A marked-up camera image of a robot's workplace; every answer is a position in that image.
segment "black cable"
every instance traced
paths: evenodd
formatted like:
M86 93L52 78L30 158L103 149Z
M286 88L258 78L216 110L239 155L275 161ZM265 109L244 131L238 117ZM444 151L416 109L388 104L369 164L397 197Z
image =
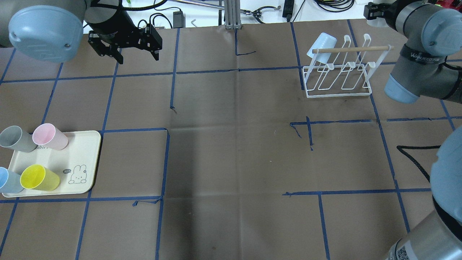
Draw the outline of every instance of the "black cable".
M306 2L306 0L303 0L302 4L300 5L300 8L298 9L298 12L297 14L295 15L294 19L292 20L292 22L295 22L295 19L297 19L297 16L298 16L298 13L300 12L300 10L302 9L303 7L303 4Z
M264 10L264 9L274 9L274 10L279 10L279 7L275 7L275 6L262 6L260 8L258 8L257 10L253 11L252 12L252 16L255 18L255 20L257 20L257 22L259 22L260 24L264 24L264 22L260 19L261 17L261 11Z
M146 20L142 19L141 21L139 21L139 22L138 22L138 26L137 26L138 28L140 28L140 24L141 24L141 22L145 22L145 23L146 23L146 25L148 24L148 22L147 22Z
M125 7L122 6L121 1L119 1L118 6L113 6L113 5L106 5L106 4L98 4L96 2L92 2L91 6L92 7L104 7L104 8L109 8L109 9L116 9L116 10L122 10L122 11L145 11L145 10L151 10L156 7L159 7L163 4L165 4L167 0L162 0L158 4L154 4L152 6L145 6L145 7Z
M344 12L354 5L354 0L314 0L319 8L327 12Z
M156 11L165 11L165 10L170 10L170 9L173 9L173 8L176 8L176 9L178 9L180 12L182 12L181 8L176 7L176 6L174 6L174 7L168 7L168 8L165 8L165 9L156 9L156 8L154 8L154 10L156 10Z
M446 68L450 68L452 70L457 70L457 71L462 71L462 68L457 66L457 67L454 67L452 65L449 65L446 61L448 60L448 57L446 56L446 58L444 59L444 62L443 62L443 66L445 66Z
M417 168L422 172L422 174L425 176L428 182L430 182L430 175L428 175L427 171L420 165L420 163L412 157L410 154L408 154L405 150L403 149L412 149L412 150L429 150L429 149L439 149L441 145L435 145L435 146L405 146L405 145L398 145L396 148L398 151L400 151L402 154L404 154L407 158L411 160L414 165L417 166Z
M155 15L155 16L152 18L152 25L153 25L154 27L156 27L156 25L154 24L154 20L156 19L156 17L159 17L159 16L160 16L160 17L165 18L165 19L169 22L170 28L173 29L172 23L170 22L170 20L169 20L165 15L163 15L163 14L161 14L161 13L159 13L159 12L158 12L158 13L155 13L155 14L152 14L152 15Z
M160 12L155 12L155 13L151 14L151 15L149 16L149 23L152 24L152 17L155 16L155 15L158 15L158 14L162 14L162 13L160 13Z

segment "tray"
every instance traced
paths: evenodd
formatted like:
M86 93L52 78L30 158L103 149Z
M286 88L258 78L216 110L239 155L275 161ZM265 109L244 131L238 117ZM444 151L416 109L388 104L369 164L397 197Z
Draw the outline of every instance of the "tray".
M78 194L87 192L95 179L96 164L101 144L97 131L64 133L69 144L63 150L38 146L30 153L14 151L9 170L21 174L32 164L40 164L56 173L61 182L50 192L23 189L19 193L2 193L7 198Z

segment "barcode sticker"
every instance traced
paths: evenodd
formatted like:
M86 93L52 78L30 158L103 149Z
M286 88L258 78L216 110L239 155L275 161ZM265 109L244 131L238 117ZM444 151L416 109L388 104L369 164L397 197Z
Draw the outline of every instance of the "barcode sticker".
M396 251L396 257L397 260L418 260L409 240Z

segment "blue cup on rack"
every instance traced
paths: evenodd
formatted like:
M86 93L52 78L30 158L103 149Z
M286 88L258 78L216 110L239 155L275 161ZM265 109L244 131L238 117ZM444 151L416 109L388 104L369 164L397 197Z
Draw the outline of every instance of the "blue cup on rack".
M21 175L0 167L0 192L1 193L18 193L24 188L20 182Z

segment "cup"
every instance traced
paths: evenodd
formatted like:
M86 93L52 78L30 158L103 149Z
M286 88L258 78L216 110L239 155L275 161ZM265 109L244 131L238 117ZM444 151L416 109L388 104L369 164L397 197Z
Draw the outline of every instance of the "cup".
M315 43L313 43L310 50L306 53L306 55L313 58L314 57L313 50L334 48L336 43L337 43L337 38L325 32L322 32L316 39ZM329 58L330 58L330 53L318 53L316 56L316 60L323 64L326 64Z
M39 125L32 134L32 140L55 150L63 150L69 143L69 139L59 129L50 123Z
M10 126L0 133L0 146L26 153L37 147L32 136L17 125Z
M21 186L20 178L19 174L0 167L0 192L18 193L22 191L24 188Z
M40 164L34 164L23 171L20 182L21 186L26 189L49 192L58 187L60 179L49 169Z

